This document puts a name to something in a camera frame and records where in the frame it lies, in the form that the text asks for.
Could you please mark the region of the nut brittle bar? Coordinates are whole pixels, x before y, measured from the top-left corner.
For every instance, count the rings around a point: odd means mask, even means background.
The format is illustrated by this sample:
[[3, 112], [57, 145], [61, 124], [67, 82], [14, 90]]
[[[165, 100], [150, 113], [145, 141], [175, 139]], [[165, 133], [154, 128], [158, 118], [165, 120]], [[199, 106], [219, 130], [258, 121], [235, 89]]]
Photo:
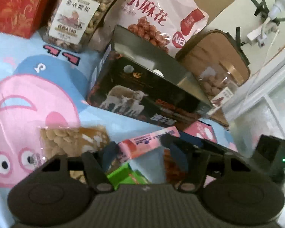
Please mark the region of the nut brittle bar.
[[43, 155], [48, 160], [56, 155], [79, 157], [86, 151], [101, 151], [109, 143], [109, 136], [102, 125], [78, 128], [46, 127], [40, 129], [40, 141]]

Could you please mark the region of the green snack packet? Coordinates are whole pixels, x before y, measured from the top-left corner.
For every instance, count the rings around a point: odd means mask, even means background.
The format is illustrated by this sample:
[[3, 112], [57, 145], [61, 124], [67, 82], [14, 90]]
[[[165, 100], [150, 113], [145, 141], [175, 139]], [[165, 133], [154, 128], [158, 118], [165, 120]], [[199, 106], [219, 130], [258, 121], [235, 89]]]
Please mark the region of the green snack packet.
[[107, 178], [115, 190], [122, 184], [149, 184], [149, 181], [138, 170], [133, 170], [129, 163], [108, 174]]

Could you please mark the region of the pink snack stick packet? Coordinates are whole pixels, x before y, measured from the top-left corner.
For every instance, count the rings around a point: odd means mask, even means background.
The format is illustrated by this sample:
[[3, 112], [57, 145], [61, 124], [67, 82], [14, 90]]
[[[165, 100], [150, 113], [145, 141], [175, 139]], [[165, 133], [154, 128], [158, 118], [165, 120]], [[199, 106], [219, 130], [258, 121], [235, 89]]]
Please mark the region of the pink snack stick packet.
[[119, 159], [122, 162], [126, 162], [160, 147], [160, 138], [165, 134], [180, 137], [180, 133], [178, 132], [177, 128], [172, 126], [132, 139], [125, 139], [118, 144], [120, 148]]

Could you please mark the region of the pecan jar gold lid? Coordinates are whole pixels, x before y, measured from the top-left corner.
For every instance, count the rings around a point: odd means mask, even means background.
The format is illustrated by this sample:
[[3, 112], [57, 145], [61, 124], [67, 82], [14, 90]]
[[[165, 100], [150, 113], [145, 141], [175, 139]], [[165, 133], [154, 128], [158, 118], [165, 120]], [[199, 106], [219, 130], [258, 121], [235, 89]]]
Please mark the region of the pecan jar gold lid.
[[213, 106], [208, 111], [208, 116], [212, 116], [227, 103], [244, 82], [240, 72], [224, 59], [209, 64], [198, 76], [198, 80]]

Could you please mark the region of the pig cartoon blue tablecloth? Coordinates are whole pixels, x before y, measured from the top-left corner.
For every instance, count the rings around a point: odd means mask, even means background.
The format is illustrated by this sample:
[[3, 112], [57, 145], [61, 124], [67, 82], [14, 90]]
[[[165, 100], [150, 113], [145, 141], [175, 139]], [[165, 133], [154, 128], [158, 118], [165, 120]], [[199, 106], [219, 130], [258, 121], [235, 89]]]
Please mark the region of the pig cartoon blue tablecloth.
[[10, 189], [45, 161], [40, 127], [103, 125], [115, 142], [160, 129], [86, 103], [99, 64], [98, 53], [55, 48], [38, 33], [29, 39], [0, 33], [0, 227], [15, 222]]

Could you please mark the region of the black sheep print box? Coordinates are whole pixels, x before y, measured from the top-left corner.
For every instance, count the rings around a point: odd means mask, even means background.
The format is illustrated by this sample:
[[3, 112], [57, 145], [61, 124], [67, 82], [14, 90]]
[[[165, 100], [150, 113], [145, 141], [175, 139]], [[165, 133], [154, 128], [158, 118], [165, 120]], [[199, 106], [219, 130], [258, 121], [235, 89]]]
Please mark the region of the black sheep print box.
[[117, 25], [92, 79], [87, 103], [136, 120], [184, 130], [212, 105], [174, 58]]

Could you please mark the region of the white light bulb lamp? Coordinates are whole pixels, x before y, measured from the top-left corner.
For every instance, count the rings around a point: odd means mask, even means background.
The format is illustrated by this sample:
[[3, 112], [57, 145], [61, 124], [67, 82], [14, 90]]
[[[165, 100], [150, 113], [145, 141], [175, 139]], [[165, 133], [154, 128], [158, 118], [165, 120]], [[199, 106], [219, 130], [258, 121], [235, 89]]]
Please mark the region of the white light bulb lamp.
[[281, 22], [285, 22], [285, 17], [278, 18], [281, 12], [285, 12], [285, 0], [274, 0], [271, 8], [268, 8], [266, 0], [250, 0], [256, 7], [255, 16], [261, 15], [264, 22], [255, 30], [247, 34], [247, 41], [250, 45], [258, 44], [260, 48], [265, 45], [268, 35], [279, 31]]

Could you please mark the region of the pink snack bag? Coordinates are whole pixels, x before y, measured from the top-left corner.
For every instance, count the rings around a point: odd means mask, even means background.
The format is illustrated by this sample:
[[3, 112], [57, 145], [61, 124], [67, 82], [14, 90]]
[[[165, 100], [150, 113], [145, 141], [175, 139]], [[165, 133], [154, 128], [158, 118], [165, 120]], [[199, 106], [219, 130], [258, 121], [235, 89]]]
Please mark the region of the pink snack bag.
[[207, 22], [208, 14], [194, 0], [118, 0], [89, 44], [104, 51], [115, 26], [120, 25], [175, 57]]

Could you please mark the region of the cashew jar gold lid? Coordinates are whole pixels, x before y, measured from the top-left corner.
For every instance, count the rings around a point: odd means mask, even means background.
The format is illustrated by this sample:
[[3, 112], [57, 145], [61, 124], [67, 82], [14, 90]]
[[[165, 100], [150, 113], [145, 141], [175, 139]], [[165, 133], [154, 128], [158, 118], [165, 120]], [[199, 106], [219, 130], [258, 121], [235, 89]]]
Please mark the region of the cashew jar gold lid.
[[114, 0], [57, 0], [47, 29], [46, 43], [82, 52]]

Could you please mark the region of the red gift bag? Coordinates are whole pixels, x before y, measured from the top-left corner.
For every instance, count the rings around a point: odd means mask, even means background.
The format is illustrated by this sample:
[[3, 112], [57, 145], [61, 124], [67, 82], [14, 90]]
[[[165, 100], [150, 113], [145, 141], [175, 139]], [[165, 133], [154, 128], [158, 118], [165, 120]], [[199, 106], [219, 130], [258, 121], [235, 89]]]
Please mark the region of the red gift bag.
[[30, 38], [45, 25], [57, 0], [0, 0], [0, 32]]

